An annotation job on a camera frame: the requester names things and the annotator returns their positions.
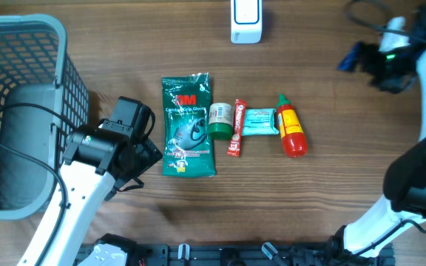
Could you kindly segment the red sriracha sauce bottle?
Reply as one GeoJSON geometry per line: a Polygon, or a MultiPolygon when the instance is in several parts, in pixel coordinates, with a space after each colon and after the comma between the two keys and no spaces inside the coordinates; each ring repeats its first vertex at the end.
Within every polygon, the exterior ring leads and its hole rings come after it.
{"type": "Polygon", "coordinates": [[[308,144],[304,131],[291,101],[285,95],[279,95],[277,119],[285,154],[290,158],[307,154],[308,144]]]}

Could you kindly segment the pale green wipes packet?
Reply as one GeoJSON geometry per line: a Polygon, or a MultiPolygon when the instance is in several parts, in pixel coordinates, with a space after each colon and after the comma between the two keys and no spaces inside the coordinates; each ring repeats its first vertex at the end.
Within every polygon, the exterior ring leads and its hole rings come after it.
{"type": "Polygon", "coordinates": [[[244,117],[243,136],[277,135],[276,109],[247,109],[244,117]]]}

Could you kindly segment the red tissue packet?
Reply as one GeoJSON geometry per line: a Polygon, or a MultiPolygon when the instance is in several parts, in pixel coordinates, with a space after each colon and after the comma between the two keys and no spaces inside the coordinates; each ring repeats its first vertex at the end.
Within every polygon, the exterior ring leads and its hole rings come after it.
{"type": "Polygon", "coordinates": [[[341,72],[355,72],[360,58],[362,57],[364,47],[365,44],[363,42],[356,42],[355,45],[345,55],[345,57],[340,61],[337,69],[341,72]]]}

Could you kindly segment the red coffee stick sachet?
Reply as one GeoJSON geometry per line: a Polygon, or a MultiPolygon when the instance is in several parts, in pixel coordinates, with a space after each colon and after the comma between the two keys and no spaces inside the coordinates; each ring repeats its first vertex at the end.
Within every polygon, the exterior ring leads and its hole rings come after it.
{"type": "Polygon", "coordinates": [[[234,113],[234,131],[231,137],[229,148],[227,151],[228,156],[239,157],[240,156],[240,145],[243,133],[244,117],[246,113],[247,103],[244,100],[237,99],[235,101],[235,113],[234,113]]]}

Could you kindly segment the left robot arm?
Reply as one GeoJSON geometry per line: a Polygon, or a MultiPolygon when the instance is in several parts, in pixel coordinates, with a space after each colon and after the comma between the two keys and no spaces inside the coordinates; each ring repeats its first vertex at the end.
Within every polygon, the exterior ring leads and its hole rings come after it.
{"type": "Polygon", "coordinates": [[[72,265],[101,203],[143,188],[139,177],[162,158],[149,139],[155,114],[120,97],[110,118],[68,137],[58,185],[20,265],[72,265]]]}

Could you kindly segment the green 3M gloves packet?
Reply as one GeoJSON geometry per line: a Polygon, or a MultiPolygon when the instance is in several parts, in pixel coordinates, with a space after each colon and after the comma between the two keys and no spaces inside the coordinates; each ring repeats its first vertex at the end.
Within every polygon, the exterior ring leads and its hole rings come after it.
{"type": "Polygon", "coordinates": [[[208,133],[212,91],[209,74],[162,77],[165,148],[163,175],[210,177],[216,174],[208,133]]]}

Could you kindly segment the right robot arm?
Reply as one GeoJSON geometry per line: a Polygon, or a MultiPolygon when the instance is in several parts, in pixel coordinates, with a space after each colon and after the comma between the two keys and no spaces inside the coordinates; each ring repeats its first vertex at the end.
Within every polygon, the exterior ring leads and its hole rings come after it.
{"type": "Polygon", "coordinates": [[[325,243],[325,260],[341,265],[375,262],[384,247],[409,228],[426,234],[426,4],[419,8],[410,32],[403,30],[405,19],[394,17],[385,3],[372,4],[385,14],[386,24],[356,17],[355,1],[349,1],[343,13],[353,23],[381,33],[379,44],[356,43],[338,68],[354,72],[361,67],[371,75],[371,86],[391,94],[404,92],[419,82],[421,129],[415,146],[390,164],[378,201],[325,243]]]}

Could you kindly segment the green lid white jar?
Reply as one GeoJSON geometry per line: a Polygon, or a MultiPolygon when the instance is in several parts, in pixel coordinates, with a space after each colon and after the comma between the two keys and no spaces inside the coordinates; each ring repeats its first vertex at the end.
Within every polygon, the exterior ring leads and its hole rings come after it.
{"type": "Polygon", "coordinates": [[[233,135],[233,108],[228,103],[213,103],[209,108],[208,134],[212,139],[229,140],[233,135]]]}

